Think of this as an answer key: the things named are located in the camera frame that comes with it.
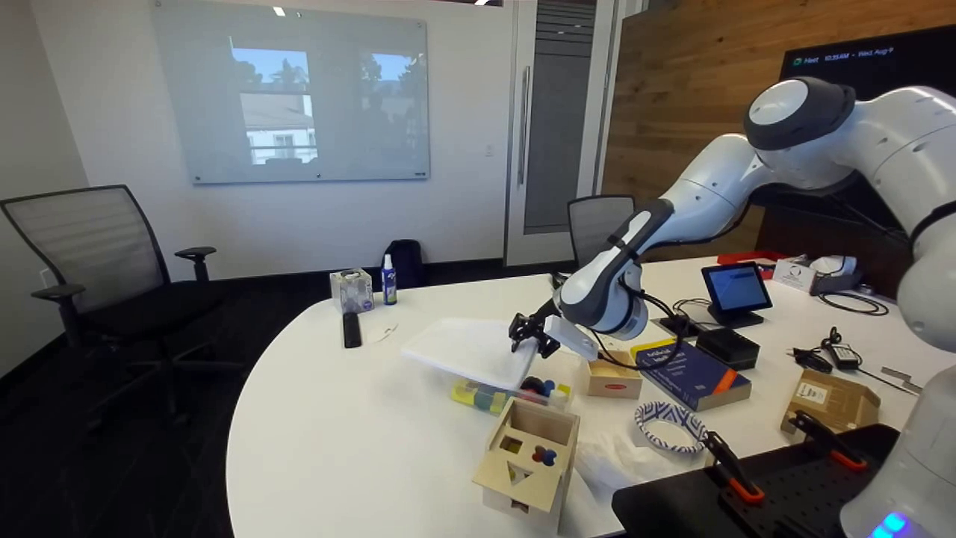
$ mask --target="robotic arm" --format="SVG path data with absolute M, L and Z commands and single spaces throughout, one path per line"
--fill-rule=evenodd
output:
M 618 229 L 615 246 L 556 290 L 535 314 L 544 334 L 564 323 L 637 338 L 649 323 L 637 262 L 643 250 L 725 234 L 756 189 L 830 190 L 860 174 L 910 240 L 913 267 L 898 285 L 909 328 L 956 349 L 956 98 L 898 86 L 858 101 L 848 86 L 794 78 L 749 105 L 743 132 L 710 140 L 659 201 Z M 522 319 L 511 338 L 541 338 L 529 325 L 535 319 Z M 956 367 L 927 385 L 877 477 L 842 509 L 842 528 L 870 536 L 892 510 L 910 519 L 909 536 L 948 536 L 956 527 L 952 425 Z

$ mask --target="whiteboard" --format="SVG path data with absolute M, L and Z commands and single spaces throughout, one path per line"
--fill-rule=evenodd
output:
M 428 23 L 160 0 L 156 35 L 196 184 L 428 178 Z

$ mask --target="black office chair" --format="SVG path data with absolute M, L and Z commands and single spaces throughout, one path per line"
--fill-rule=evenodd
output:
M 110 349 L 114 358 L 132 344 L 157 347 L 156 358 L 132 361 L 147 370 L 90 406 L 90 426 L 156 377 L 166 379 L 166 413 L 181 422 L 178 370 L 237 370 L 237 361 L 189 361 L 208 344 L 174 349 L 174 338 L 181 340 L 190 323 L 208 319 L 223 301 L 207 271 L 207 253 L 216 247 L 175 250 L 195 262 L 196 280 L 174 285 L 151 228 L 126 184 L 16 198 L 0 201 L 0 208 L 54 271 L 56 288 L 32 296 L 59 305 L 71 344 L 86 353 Z
M 610 235 L 637 211 L 628 193 L 594 193 L 568 201 L 568 225 L 574 262 L 585 267 L 598 250 L 610 247 Z

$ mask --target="bottle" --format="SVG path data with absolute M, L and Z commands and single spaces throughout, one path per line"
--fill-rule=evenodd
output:
M 382 262 L 382 301 L 385 305 L 396 301 L 396 271 L 390 267 L 390 253 L 385 253 L 385 262 Z

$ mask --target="door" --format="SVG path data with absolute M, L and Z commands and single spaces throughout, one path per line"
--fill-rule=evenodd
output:
M 513 0 L 504 262 L 571 259 L 568 201 L 594 193 L 618 51 L 618 0 Z

